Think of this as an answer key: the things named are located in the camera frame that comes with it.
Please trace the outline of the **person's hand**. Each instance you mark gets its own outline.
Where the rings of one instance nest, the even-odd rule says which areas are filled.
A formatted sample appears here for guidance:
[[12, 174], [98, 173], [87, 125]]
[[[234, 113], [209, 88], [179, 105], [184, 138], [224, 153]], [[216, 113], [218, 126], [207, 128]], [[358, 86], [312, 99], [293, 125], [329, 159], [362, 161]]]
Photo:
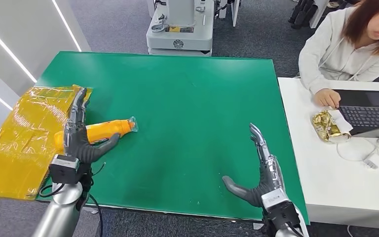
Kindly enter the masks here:
[[341, 96], [332, 89], [324, 88], [316, 92], [313, 99], [321, 107], [337, 109], [340, 106]]

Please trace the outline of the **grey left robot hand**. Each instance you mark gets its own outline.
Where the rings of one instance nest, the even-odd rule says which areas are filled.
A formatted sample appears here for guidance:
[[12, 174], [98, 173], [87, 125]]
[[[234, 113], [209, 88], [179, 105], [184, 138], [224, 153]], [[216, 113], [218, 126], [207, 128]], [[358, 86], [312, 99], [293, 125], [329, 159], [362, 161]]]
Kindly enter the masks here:
[[86, 103], [84, 98], [87, 89], [81, 87], [72, 102], [68, 119], [64, 125], [64, 153], [75, 157], [83, 163], [93, 163], [116, 146], [120, 134], [113, 134], [109, 140], [99, 146], [92, 146], [87, 137], [87, 129], [84, 124]]

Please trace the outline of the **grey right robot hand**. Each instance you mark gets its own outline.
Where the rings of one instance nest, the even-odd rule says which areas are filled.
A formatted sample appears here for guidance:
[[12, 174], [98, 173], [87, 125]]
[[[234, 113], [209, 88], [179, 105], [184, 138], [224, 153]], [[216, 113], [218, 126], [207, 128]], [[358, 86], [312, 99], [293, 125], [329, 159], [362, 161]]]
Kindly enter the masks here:
[[247, 189], [236, 184], [229, 176], [223, 176], [222, 181], [228, 191], [255, 207], [264, 207], [262, 196], [277, 189], [285, 189], [284, 180], [276, 156], [274, 156], [259, 128], [249, 124], [251, 140], [254, 142], [259, 157], [259, 184]]

